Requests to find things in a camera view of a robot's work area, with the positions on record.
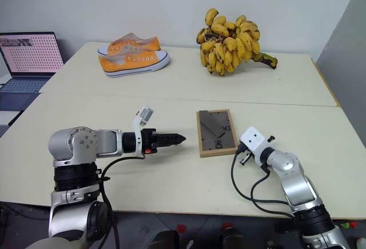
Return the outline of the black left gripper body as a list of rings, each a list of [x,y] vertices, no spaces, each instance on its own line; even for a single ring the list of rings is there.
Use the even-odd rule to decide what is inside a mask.
[[[142,136],[142,153],[152,154],[157,153],[158,138],[156,129],[145,128],[141,131]]]

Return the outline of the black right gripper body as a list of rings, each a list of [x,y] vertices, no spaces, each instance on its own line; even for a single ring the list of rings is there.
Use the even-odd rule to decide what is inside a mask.
[[[239,143],[237,147],[237,157],[240,157],[239,163],[245,165],[246,162],[252,157],[252,152],[244,143]]]

